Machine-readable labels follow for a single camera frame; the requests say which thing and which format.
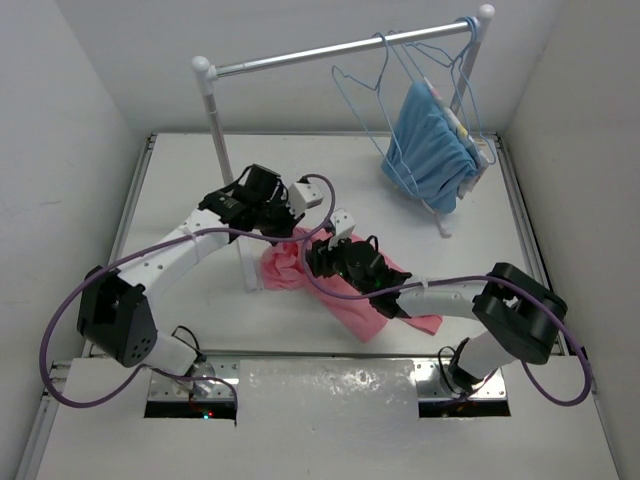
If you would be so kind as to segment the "pink t shirt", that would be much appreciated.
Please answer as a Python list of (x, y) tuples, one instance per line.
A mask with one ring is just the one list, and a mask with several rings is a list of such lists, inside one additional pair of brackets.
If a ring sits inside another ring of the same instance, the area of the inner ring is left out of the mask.
[[(279, 243), (268, 247), (261, 255), (260, 270), (267, 290), (303, 290), (314, 297), (360, 342), (367, 343), (387, 325), (388, 319), (377, 312), (366, 299), (345, 300), (329, 296), (314, 285), (304, 272), (301, 263), (301, 242)], [(317, 282), (327, 290), (355, 296), (356, 290), (339, 276), (317, 278)], [(426, 315), (401, 319), (414, 329), (435, 335), (443, 323), (440, 315)]]

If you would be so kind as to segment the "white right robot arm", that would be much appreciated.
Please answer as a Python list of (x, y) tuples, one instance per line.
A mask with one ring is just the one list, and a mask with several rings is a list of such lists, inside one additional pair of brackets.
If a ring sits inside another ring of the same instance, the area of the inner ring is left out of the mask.
[(564, 300), (509, 263), (497, 263), (482, 278), (428, 280), (392, 268), (375, 239), (316, 240), (304, 244), (302, 265), (312, 284), (344, 281), (386, 318), (440, 315), (475, 319), (485, 328), (455, 349), (443, 377), (451, 389), (468, 394), (492, 372), (514, 361), (544, 365), (567, 314)]

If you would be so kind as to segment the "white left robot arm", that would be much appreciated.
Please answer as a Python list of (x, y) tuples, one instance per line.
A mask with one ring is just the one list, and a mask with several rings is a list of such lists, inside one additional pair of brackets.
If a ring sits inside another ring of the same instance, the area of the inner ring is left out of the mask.
[(279, 174), (260, 165), (247, 167), (240, 179), (207, 194), (155, 252), (88, 286), (81, 296), (78, 332), (124, 367), (146, 365), (186, 375), (199, 354), (157, 328), (154, 305), (192, 268), (241, 232), (291, 237), (309, 205), (321, 198), (309, 184), (285, 186)]

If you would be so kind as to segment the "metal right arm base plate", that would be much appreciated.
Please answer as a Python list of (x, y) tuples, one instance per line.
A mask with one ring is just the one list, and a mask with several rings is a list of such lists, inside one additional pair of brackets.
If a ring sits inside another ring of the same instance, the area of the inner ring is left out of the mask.
[(466, 396), (472, 401), (503, 401), (507, 399), (507, 390), (502, 373), (498, 371), (490, 378), (473, 386), (472, 394), (465, 394), (461, 387), (449, 383), (441, 376), (440, 366), (444, 369), (448, 367), (449, 360), (445, 358), (440, 365), (436, 358), (414, 359), (414, 373), (412, 378), (416, 384), (417, 394), (420, 401), (440, 402), (454, 400), (461, 396)]

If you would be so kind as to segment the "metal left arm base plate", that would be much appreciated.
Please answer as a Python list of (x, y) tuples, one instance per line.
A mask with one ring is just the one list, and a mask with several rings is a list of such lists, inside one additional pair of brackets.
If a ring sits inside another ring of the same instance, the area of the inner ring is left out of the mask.
[(152, 401), (233, 401), (239, 383), (239, 364), (217, 362), (194, 371), (199, 381), (176, 380), (153, 372), (148, 389)]

